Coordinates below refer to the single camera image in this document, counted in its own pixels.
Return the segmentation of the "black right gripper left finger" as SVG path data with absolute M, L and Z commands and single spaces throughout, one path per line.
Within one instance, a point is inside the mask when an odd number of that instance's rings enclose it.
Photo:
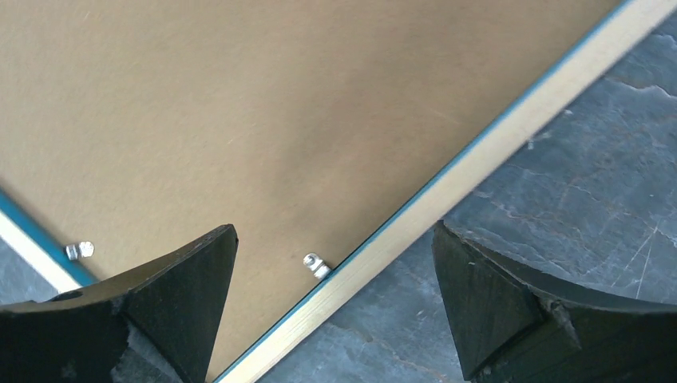
M 238 244 L 221 225 L 102 282 L 2 306 L 2 381 L 122 381 L 138 357 L 165 381 L 204 381 Z

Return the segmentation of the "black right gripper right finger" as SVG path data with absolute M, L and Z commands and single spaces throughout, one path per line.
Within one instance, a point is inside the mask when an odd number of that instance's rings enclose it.
M 432 251 L 465 380 L 675 381 L 675 306 L 557 278 L 443 222 Z

